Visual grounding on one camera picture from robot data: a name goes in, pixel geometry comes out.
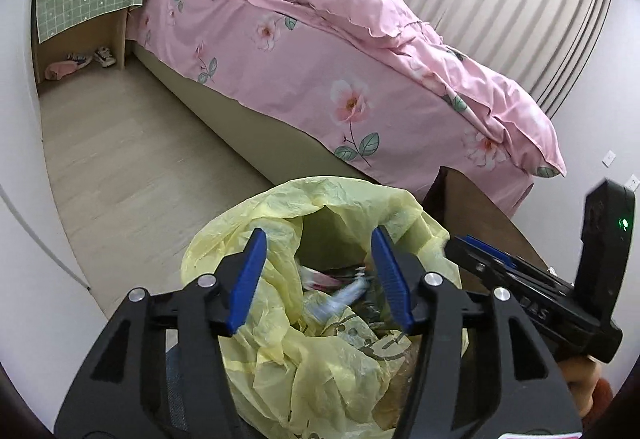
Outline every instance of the wooden floor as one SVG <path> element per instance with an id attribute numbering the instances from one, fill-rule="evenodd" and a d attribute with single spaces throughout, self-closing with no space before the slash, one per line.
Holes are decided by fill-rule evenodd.
<path id="1" fill-rule="evenodd" d="M 195 233 L 271 187 L 135 57 L 47 83 L 40 103 L 58 211 L 107 315 L 133 287 L 178 289 Z"/>

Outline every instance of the beige bed base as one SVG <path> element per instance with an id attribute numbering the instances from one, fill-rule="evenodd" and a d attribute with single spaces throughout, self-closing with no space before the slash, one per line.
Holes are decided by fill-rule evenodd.
<path id="1" fill-rule="evenodd" d="M 134 44 L 134 54 L 194 114 L 273 184 L 317 175 L 371 181 L 306 133 L 184 78 Z"/>

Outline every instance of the garbage bag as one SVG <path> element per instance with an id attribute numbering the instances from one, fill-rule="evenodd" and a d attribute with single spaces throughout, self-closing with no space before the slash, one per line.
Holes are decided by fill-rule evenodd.
<path id="1" fill-rule="evenodd" d="M 297 264 L 325 271 L 370 262 L 371 232 L 379 225 L 426 271 L 460 287 L 458 267 L 443 253 L 447 231 L 412 194 L 357 179 L 281 184 L 218 216 L 189 245 L 185 284 L 215 273 L 254 228 L 267 235 L 267 260 L 247 321 L 234 337 L 220 338 L 220 347 L 239 415 L 268 439 L 392 436 L 374 416 L 383 426 L 395 424 L 402 402 L 390 408 L 398 397 L 383 397 L 399 371 L 410 377 L 415 347 L 399 330 L 379 339 L 350 308 L 324 327 L 314 324 L 303 311 L 305 298 L 327 295 L 303 293 Z M 392 391 L 405 392 L 394 384 Z"/>

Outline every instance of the bedside table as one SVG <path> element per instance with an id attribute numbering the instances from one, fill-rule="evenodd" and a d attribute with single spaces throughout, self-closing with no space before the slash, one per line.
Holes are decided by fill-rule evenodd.
<path id="1" fill-rule="evenodd" d="M 31 13 L 31 53 L 36 83 L 44 81 L 44 70 L 49 64 L 61 62 L 69 53 L 91 55 L 98 47 L 106 46 L 116 58 L 114 67 L 124 69 L 125 32 L 129 8 L 106 13 L 82 22 L 45 40 L 38 41 L 35 21 L 35 0 Z"/>

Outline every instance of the sneaker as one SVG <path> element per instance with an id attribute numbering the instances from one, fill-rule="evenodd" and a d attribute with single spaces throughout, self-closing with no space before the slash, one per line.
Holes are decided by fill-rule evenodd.
<path id="1" fill-rule="evenodd" d="M 108 47 L 98 47 L 94 53 L 94 60 L 103 67 L 111 67 L 116 63 L 116 58 L 113 57 Z"/>
<path id="2" fill-rule="evenodd" d="M 86 67 L 91 63 L 91 56 L 86 54 L 69 53 L 66 55 L 66 59 L 78 64 L 78 70 Z"/>

